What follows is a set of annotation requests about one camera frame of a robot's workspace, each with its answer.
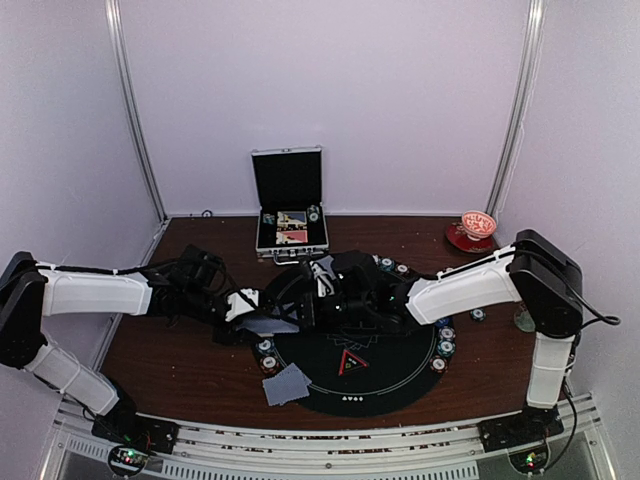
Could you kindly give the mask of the green chips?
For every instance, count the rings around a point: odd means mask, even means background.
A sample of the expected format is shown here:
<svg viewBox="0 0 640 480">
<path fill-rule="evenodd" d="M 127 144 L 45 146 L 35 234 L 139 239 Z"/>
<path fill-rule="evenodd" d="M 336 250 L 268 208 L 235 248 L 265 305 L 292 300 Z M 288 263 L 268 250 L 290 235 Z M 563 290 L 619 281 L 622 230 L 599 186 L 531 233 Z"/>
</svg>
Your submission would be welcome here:
<svg viewBox="0 0 640 480">
<path fill-rule="evenodd" d="M 383 271 L 393 271 L 395 269 L 395 261 L 388 257 L 381 258 L 379 267 Z"/>
<path fill-rule="evenodd" d="M 441 339 L 436 346 L 436 350 L 439 356 L 450 358 L 456 351 L 456 345 L 452 340 Z"/>
<path fill-rule="evenodd" d="M 256 350 L 261 354 L 261 355 L 272 355 L 274 352 L 274 342 L 272 338 L 266 338 L 264 340 L 262 340 L 261 342 L 256 344 Z"/>
</svg>

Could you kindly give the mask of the blue patterned card deck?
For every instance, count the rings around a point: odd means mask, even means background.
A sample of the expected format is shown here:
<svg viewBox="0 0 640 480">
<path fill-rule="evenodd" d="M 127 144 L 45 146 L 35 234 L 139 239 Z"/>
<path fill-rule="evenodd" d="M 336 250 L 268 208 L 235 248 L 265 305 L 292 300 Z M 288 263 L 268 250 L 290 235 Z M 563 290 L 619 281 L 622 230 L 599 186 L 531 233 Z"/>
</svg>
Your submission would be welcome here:
<svg viewBox="0 0 640 480">
<path fill-rule="evenodd" d="M 298 325 L 273 318 L 249 318 L 243 320 L 238 330 L 247 330 L 258 336 L 273 336 L 276 334 L 296 334 L 300 332 Z"/>
</svg>

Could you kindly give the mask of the orange chips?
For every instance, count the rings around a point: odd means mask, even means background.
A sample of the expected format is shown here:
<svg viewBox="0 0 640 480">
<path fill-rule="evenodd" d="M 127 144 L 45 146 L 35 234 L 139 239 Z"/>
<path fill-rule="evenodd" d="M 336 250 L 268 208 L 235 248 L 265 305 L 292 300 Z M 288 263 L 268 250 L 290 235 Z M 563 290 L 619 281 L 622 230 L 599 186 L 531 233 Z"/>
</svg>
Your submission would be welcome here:
<svg viewBox="0 0 640 480">
<path fill-rule="evenodd" d="M 280 371 L 280 363 L 274 356 L 263 356 L 259 364 L 262 372 L 267 376 L 276 375 Z"/>
<path fill-rule="evenodd" d="M 395 270 L 400 275 L 406 275 L 409 272 L 409 268 L 404 264 L 398 264 Z"/>
<path fill-rule="evenodd" d="M 439 355 L 434 355 L 429 361 L 430 369 L 436 374 L 444 374 L 448 370 L 448 361 Z"/>
</svg>

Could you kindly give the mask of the card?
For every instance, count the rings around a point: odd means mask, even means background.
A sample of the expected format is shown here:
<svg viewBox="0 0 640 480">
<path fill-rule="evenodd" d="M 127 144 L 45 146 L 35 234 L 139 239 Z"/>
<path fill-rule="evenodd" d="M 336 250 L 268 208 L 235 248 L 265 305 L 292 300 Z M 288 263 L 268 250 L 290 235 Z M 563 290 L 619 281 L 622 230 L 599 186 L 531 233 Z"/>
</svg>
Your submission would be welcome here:
<svg viewBox="0 0 640 480">
<path fill-rule="evenodd" d="M 304 383 L 278 381 L 276 378 L 265 379 L 263 390 L 269 406 L 284 405 L 309 396 L 308 387 Z"/>
<path fill-rule="evenodd" d="M 331 255 L 327 255 L 316 260 L 316 263 L 318 263 L 319 265 L 322 266 L 323 269 L 328 271 L 332 270 L 332 267 L 331 267 L 332 262 L 333 262 L 333 257 Z"/>
<path fill-rule="evenodd" d="M 308 386 L 312 383 L 309 377 L 294 363 L 287 365 L 277 374 L 277 378 L 282 381 L 291 381 L 297 384 Z"/>
</svg>

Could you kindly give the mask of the red triangle all-in marker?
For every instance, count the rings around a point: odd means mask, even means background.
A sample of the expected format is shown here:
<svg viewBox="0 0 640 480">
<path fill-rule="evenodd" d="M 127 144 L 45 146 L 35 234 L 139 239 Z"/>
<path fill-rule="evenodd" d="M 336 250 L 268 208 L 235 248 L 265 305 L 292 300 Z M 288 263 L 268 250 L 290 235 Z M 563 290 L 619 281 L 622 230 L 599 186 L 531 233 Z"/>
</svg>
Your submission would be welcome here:
<svg viewBox="0 0 640 480">
<path fill-rule="evenodd" d="M 348 349 L 343 350 L 338 368 L 338 375 L 340 377 L 368 368 L 369 363 L 366 360 Z"/>
</svg>

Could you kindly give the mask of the blue chips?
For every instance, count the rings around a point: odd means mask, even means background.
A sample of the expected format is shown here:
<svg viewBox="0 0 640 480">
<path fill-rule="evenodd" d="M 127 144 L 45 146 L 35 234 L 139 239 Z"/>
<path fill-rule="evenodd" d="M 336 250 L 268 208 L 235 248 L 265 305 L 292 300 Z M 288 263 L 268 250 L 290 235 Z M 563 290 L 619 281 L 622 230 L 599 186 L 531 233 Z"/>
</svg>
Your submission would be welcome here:
<svg viewBox="0 0 640 480">
<path fill-rule="evenodd" d="M 456 338 L 456 332 L 454 328 L 450 326 L 444 326 L 438 329 L 438 336 L 440 340 L 453 342 Z"/>
</svg>

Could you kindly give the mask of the green blue chip stack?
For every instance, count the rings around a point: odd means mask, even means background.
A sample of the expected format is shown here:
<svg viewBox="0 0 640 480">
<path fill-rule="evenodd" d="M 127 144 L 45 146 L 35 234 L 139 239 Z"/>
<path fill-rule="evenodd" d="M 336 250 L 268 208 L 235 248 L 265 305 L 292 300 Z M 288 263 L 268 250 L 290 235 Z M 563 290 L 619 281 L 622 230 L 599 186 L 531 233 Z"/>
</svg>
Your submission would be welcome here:
<svg viewBox="0 0 640 480">
<path fill-rule="evenodd" d="M 486 312 L 481 308 L 473 309 L 469 314 L 471 319 L 475 322 L 483 322 L 486 319 Z"/>
</svg>

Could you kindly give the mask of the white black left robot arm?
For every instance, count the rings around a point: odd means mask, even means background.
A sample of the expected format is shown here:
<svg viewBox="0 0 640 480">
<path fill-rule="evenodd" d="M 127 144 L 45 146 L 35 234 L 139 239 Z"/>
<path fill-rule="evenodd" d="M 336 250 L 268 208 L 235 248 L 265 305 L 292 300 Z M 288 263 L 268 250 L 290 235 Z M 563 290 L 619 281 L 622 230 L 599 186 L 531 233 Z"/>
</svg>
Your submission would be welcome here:
<svg viewBox="0 0 640 480">
<path fill-rule="evenodd" d="M 69 342 L 56 341 L 46 320 L 187 317 L 236 339 L 244 317 L 269 310 L 267 297 L 240 287 L 221 257 L 193 245 L 176 258 L 129 269 L 55 265 L 19 251 L 1 274 L 1 363 L 31 373 L 78 402 L 96 426 L 133 444 L 144 433 L 134 401 L 82 363 Z"/>
</svg>

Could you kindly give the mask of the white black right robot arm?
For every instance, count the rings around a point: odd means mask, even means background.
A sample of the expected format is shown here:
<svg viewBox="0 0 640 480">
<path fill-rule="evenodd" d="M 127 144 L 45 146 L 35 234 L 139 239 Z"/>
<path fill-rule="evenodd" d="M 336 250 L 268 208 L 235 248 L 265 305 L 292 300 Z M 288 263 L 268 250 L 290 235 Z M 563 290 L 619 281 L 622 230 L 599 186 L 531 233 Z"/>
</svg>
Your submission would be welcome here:
<svg viewBox="0 0 640 480">
<path fill-rule="evenodd" d="M 489 438 L 530 442 L 562 430 L 558 401 L 583 328 L 582 271 L 540 233 L 520 231 L 510 245 L 471 263 L 426 275 L 394 273 L 361 251 L 308 262 L 298 296 L 303 330 L 345 327 L 404 334 L 446 317 L 512 304 L 535 338 L 522 410 L 483 422 Z"/>
</svg>

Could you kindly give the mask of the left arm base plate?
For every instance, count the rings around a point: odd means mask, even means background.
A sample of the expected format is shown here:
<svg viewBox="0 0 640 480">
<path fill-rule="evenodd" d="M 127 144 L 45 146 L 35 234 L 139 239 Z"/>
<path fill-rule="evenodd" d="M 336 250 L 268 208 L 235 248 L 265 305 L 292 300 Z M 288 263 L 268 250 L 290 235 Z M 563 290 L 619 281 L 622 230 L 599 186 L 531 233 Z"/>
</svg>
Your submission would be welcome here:
<svg viewBox="0 0 640 480">
<path fill-rule="evenodd" d="M 93 423 L 91 433 L 95 437 L 124 444 L 139 451 L 171 454 L 178 437 L 179 425 L 166 420 L 137 416 L 134 426 L 126 433 L 117 433 L 114 426 L 103 420 Z"/>
</svg>

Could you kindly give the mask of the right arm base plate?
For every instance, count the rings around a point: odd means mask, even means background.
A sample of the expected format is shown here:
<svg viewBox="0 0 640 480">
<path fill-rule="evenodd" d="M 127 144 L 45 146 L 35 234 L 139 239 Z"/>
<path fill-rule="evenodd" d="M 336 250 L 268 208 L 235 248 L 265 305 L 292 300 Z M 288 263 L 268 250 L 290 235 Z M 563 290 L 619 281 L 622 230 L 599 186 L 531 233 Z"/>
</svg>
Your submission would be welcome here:
<svg viewBox="0 0 640 480">
<path fill-rule="evenodd" d="M 540 442 L 564 432 L 563 422 L 555 410 L 521 411 L 483 420 L 477 427 L 485 452 Z"/>
</svg>

